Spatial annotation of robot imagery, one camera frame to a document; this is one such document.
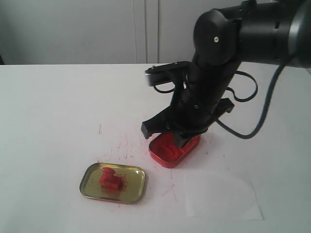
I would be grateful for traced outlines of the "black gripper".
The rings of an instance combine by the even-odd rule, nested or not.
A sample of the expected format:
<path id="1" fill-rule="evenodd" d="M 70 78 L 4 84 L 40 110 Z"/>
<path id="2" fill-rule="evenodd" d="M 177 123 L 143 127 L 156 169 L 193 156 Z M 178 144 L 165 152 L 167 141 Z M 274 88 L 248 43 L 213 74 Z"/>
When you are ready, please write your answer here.
<path id="1" fill-rule="evenodd" d="M 155 133 L 173 133 L 173 143 L 183 148 L 195 135 L 203 134 L 233 103 L 222 96 L 233 72 L 188 72 L 175 78 L 170 105 L 146 120 L 141 131 L 146 139 Z"/>

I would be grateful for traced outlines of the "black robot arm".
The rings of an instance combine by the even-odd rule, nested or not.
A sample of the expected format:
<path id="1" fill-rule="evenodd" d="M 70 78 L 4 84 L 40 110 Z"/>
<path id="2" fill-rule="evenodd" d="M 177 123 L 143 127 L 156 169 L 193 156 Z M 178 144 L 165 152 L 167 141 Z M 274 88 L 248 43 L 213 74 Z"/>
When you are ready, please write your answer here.
<path id="1" fill-rule="evenodd" d="M 243 62 L 277 65 L 255 129 L 241 139 L 254 137 L 266 119 L 276 82 L 287 67 L 311 66 L 311 3 L 308 0 L 254 0 L 239 6 L 212 9 L 197 19 L 193 59 L 151 67 L 148 85 L 173 83 L 170 105 L 141 125 L 145 138 L 172 133 L 176 147 L 184 147 L 211 124 L 219 123 L 233 103 L 223 98 Z"/>

